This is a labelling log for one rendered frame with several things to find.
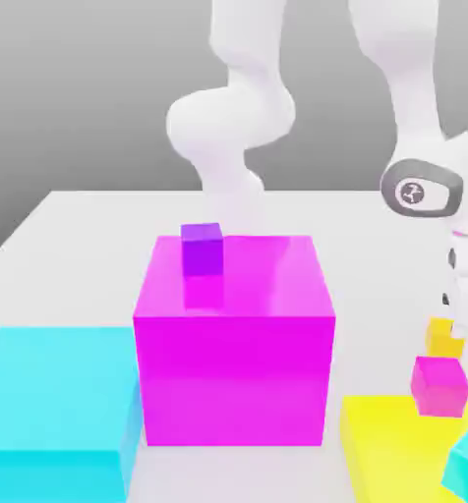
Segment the large cyan box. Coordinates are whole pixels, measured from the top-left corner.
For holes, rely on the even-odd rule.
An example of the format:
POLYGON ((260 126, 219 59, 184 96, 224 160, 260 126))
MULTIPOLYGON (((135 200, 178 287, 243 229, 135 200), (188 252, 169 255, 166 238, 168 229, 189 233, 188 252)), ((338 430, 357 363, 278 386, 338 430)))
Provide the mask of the large cyan box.
POLYGON ((127 503, 142 425, 132 328, 0 328, 0 503, 127 503))

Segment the small purple cube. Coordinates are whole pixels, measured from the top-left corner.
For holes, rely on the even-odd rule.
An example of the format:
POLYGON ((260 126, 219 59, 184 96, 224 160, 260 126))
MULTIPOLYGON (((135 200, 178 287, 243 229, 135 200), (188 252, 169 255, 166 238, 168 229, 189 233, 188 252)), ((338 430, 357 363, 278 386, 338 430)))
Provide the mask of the small purple cube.
POLYGON ((223 273, 223 235, 218 223, 181 225, 182 269, 185 276, 223 273))

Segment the small orange cube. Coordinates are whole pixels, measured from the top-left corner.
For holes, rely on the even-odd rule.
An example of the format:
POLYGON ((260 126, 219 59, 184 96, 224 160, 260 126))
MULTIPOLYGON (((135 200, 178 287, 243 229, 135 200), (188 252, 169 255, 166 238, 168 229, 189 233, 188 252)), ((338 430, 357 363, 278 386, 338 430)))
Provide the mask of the small orange cube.
POLYGON ((448 318, 432 317, 426 333, 426 351, 430 357, 460 359, 464 340, 452 336, 453 321, 448 318))

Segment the small pink cube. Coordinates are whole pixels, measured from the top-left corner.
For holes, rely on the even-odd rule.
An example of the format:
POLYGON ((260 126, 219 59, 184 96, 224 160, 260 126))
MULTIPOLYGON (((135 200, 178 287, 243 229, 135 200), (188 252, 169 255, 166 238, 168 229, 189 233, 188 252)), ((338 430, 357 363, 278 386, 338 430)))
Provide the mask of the small pink cube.
POLYGON ((460 360, 418 356, 411 393, 420 416, 461 418, 468 401, 468 379, 460 360))

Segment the large yellow box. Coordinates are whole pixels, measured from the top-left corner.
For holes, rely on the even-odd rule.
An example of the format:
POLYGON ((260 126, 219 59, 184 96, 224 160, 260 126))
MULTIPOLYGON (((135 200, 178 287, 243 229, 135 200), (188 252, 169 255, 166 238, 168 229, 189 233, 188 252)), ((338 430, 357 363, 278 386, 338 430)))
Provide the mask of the large yellow box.
POLYGON ((441 484, 461 418, 424 417, 410 396, 346 396, 340 438, 355 503, 465 503, 441 484))

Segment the large magenta box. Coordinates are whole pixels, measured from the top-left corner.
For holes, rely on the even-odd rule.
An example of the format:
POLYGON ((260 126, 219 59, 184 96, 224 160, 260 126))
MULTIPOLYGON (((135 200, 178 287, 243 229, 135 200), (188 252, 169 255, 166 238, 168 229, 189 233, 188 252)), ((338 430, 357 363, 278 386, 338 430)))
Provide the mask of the large magenta box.
POLYGON ((335 312, 308 236, 229 236, 224 272, 153 247, 134 329, 151 446, 318 446, 335 312))

